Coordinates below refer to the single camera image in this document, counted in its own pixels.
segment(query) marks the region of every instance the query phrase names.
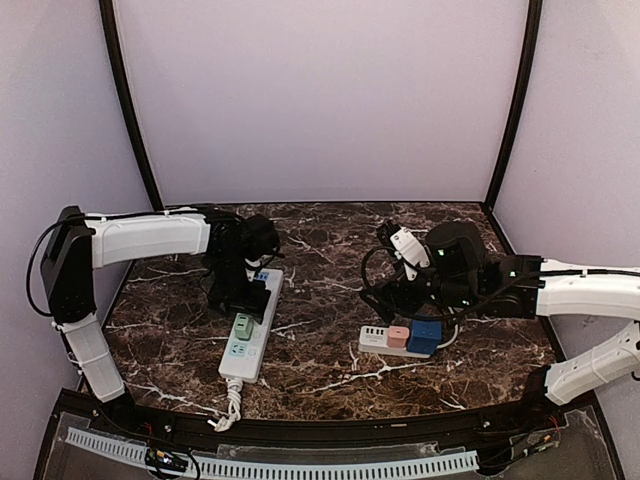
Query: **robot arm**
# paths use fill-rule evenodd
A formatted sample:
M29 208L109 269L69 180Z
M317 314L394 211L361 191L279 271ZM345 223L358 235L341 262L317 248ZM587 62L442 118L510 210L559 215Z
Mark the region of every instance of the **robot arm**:
M263 255L278 255L273 222L244 219L212 205L116 217L62 211L41 263L54 327L102 402L125 392L96 317L93 270L117 262L171 254L204 254L215 276L210 306L261 319L270 292L254 280Z
M578 266L528 255L490 262L477 229L468 223L438 225L427 234L426 249L407 232L393 222L377 231L382 248L389 250L392 258L400 259L391 280L370 285L366 279L370 255L363 261L365 289L360 295L387 322L396 314L425 321L452 321L469 313L521 318L586 314L633 319L615 337L582 355L534 372L537 376L542 374L544 381L535 381L532 374L528 383L535 390L533 396L543 395L555 405L564 405L640 368L639 268ZM430 267L422 268L425 263L429 265L428 260L415 261L423 258L416 253L419 249L431 259ZM411 252L411 257L404 252ZM463 310L429 317L418 313L425 304Z

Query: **perforated rail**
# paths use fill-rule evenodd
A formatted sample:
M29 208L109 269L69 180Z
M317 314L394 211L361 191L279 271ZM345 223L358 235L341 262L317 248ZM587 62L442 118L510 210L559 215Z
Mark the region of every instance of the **perforated rail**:
M144 464L146 446L137 441L107 438L95 432L69 428L66 443L120 463L147 468ZM478 468L475 451L416 460L353 465L278 465L219 460L197 455L195 458L200 464L202 479L220 480L418 480ZM189 462L189 469L183 476L194 478L195 474L196 470Z

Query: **green plug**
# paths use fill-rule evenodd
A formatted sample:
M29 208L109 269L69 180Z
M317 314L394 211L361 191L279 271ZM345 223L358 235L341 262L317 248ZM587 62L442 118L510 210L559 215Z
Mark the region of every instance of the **green plug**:
M250 340L251 332L253 332L253 319L248 315L238 313L236 315L236 322L233 325L233 330L238 340Z

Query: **coiled white cord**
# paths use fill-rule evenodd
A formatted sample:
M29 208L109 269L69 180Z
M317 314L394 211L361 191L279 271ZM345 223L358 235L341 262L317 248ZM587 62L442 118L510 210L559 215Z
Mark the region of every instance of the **coiled white cord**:
M217 422L209 419L207 423L213 427L216 432L225 432L231 426L242 418L240 408L242 404L242 380L239 378L227 378L227 399L229 400L229 410L226 417L222 417Z

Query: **black frame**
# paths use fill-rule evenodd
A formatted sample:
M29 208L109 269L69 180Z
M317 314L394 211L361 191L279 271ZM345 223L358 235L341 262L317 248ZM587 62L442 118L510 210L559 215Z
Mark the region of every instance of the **black frame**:
M493 209L495 207L500 188L509 163L511 151L515 142L527 87L531 75L538 30L542 14L543 0L529 0L527 21L518 66L516 83L509 115L505 125L500 151L496 160L493 175L484 202L479 202L483 213L496 232L502 247L507 254L515 253L496 220ZM130 86L127 80L124 59L117 30L113 0L99 0L102 15L105 41L109 53L109 60L113 78L122 108L122 114L133 147L140 175L144 182L149 202L155 210L164 208L158 185L153 176L149 156L145 149L140 126L135 112ZM540 319L558 360L565 360L564 352L558 342L555 331L548 318ZM66 411L92 419L93 424L103 430L120 433L111 425L99 418L93 417L94 400L78 392L62 390L51 414L45 438L38 458L34 478L41 478L44 473L46 458L53 442L59 415ZM299 448L359 447L374 445L393 445L399 442L413 443L433 441L437 439L441 448L465 445L467 448L492 448L504 444L504 438L479 443L475 431L482 427L487 416L508 414L514 404L503 404L484 407L477 410L453 412L426 417L411 417L407 419L371 420L371 421L342 421L342 422L281 422L244 420L233 430L224 434L212 433L211 429L203 425L199 415L174 413L147 407L140 407L148 418L155 418L161 425L171 425L171 433L161 431L165 439L171 438L175 443L203 450L213 450L218 444L238 445L266 445ZM600 404L594 392L588 392L575 401L569 408L592 406L600 423L603 437L611 455L614 470L619 479L624 479L620 459ZM391 424L406 424L404 428L391 428Z

